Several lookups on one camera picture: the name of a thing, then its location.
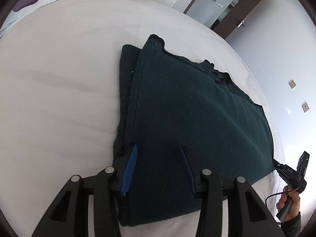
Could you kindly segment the dark green knit sweater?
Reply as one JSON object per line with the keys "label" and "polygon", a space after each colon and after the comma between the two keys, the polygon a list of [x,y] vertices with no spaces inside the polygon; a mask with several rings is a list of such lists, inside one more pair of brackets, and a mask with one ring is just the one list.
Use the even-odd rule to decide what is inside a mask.
{"label": "dark green knit sweater", "polygon": [[271,129],[262,106],[205,60],[191,62],[165,50],[151,35],[142,48],[126,44],[119,61],[120,121],[114,157],[138,148],[119,222],[138,226],[200,210],[181,148],[221,178],[253,184],[274,168]]}

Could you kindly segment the white bed sheet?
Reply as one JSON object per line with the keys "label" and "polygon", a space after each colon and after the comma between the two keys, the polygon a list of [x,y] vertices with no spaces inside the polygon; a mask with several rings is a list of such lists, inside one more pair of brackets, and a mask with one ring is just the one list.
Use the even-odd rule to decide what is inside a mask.
{"label": "white bed sheet", "polygon": [[68,179],[109,166],[119,122],[122,46],[163,38],[166,50],[228,72],[263,106],[274,156],[285,161],[271,108],[232,47],[194,19],[151,0],[59,0],[1,37],[1,210],[31,236]]}

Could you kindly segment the brown wooden door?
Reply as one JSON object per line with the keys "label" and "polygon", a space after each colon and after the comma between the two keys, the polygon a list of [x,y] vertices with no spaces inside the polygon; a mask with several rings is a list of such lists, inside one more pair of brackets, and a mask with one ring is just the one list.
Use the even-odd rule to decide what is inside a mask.
{"label": "brown wooden door", "polygon": [[244,27],[246,18],[265,0],[192,0],[184,14],[223,39]]}

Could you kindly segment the wall socket plate lower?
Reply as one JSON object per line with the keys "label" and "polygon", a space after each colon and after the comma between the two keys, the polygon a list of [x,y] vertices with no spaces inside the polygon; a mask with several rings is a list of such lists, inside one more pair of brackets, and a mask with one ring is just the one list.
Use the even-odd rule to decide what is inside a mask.
{"label": "wall socket plate lower", "polygon": [[302,104],[302,109],[303,109],[304,113],[306,113],[309,110],[309,105],[307,102]]}

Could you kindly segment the wall socket plate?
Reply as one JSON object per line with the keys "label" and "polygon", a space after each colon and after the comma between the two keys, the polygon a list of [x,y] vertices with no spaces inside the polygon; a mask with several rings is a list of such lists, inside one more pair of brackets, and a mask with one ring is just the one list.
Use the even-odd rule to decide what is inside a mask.
{"label": "wall socket plate", "polygon": [[297,85],[296,85],[296,83],[295,83],[294,80],[291,80],[291,81],[289,82],[289,86],[291,87],[291,89],[294,89]]}
{"label": "wall socket plate", "polygon": [[302,109],[303,109],[304,113],[306,113],[309,110],[309,105],[307,102],[302,104]]}

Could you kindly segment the wall socket plate upper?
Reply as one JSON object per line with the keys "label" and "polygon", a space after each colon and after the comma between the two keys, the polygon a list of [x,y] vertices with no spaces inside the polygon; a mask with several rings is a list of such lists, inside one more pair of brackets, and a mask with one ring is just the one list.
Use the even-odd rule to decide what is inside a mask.
{"label": "wall socket plate upper", "polygon": [[296,83],[295,83],[294,80],[291,80],[291,81],[289,82],[289,86],[291,87],[291,89],[294,89],[297,85],[296,85]]}

